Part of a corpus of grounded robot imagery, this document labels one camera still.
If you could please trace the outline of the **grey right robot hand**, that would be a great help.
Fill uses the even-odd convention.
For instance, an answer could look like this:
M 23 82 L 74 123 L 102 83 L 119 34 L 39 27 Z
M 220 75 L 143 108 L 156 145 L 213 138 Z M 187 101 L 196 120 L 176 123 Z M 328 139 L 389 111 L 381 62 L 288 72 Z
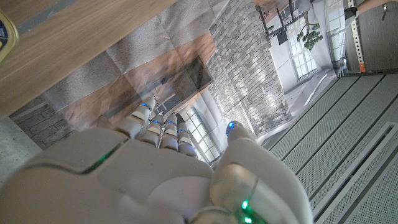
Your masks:
M 174 115 L 146 98 L 113 129 L 94 128 L 28 160 L 1 187 L 2 223 L 311 223 L 297 176 L 241 123 L 216 167 Z

